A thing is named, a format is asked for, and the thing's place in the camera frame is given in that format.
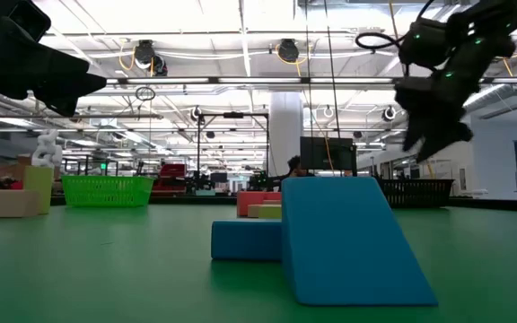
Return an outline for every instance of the blue foam block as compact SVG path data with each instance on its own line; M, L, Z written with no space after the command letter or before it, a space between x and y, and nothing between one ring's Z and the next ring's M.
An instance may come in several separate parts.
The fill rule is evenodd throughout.
M281 221L241 219L214 221L213 259L281 260Z
M283 267L307 305L436 305L373 178L283 181Z

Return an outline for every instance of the ventilation duct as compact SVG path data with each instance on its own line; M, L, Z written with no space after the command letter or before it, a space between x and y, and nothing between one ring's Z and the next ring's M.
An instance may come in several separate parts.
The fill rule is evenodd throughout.
M517 77L517 66L514 68L514 76ZM509 77L507 72L499 74L497 77ZM478 109L485 108L491 104L497 103L502 100L506 100L514 95L517 95L517 89L515 85L510 84L497 84L486 87L478 93L472 94L464 105L464 109L468 113L474 112Z

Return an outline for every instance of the ceiling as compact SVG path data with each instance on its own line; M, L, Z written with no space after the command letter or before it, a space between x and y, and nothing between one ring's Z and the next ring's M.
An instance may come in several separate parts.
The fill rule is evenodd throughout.
M155 50L164 58L169 77L397 77L402 76L395 48L370 53L358 48L355 36L362 31L381 31L392 37L395 32L387 1L368 0L366 3L329 0L328 18L323 2L310 1L305 14L304 1L295 0L34 0L52 21L52 29L41 43L68 54L88 60L90 72L109 78L146 77L149 72L132 62L133 46L140 39L151 39ZM464 10L469 1L434 1L425 17L445 21L452 13ZM422 8L422 2L407 0L393 5L397 33L404 34ZM284 64L276 54L281 39L295 39L305 57L310 45L309 62ZM368 39L368 43L379 43ZM516 69L517 58L511 62ZM486 75L504 75L504 65L492 65ZM419 67L412 75L426 76L429 71ZM156 85L160 92L152 101L141 103L133 94L136 87L127 87L128 95L120 87L110 86L79 100L81 115L109 116L103 123L116 122L120 128L190 128L195 127L189 114L199 106L205 113L226 111L268 112L270 93L282 91L272 86ZM392 125L381 119L389 105L396 107L391 86L356 89L319 88L310 93L302 90L304 107L312 107L313 115L323 127L332 127L335 116L325 116L327 106L339 107L340 125L344 128L386 129L403 127L405 116L398 114ZM142 118L138 117L139 106ZM0 97L0 114L49 114L34 99L7 100ZM73 122L51 119L47 124L34 122L37 127L97 128L91 119ZM252 118L218 118L211 127L248 128L237 135L217 132L205 142L264 142L266 134L260 120ZM138 133L159 148L192 148L196 133L170 131ZM367 133L363 140L373 141L381 133ZM65 138L81 134L65 133ZM85 135L87 140L99 141L103 146L116 148L121 143L109 132ZM146 147L145 141L139 147ZM258 160L263 150L245 149Z

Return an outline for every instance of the green plastic basket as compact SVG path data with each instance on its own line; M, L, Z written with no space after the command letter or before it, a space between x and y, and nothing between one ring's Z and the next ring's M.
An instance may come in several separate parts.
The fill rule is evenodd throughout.
M64 176L70 206L130 207L149 203L154 179L117 176Z

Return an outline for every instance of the blue foam ramp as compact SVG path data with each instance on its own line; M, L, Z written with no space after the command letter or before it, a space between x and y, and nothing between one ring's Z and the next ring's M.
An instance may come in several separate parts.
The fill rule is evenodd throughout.
M281 260L280 220L240 219L214 221L213 259Z
M306 305L436 305L373 178L283 181L283 267Z

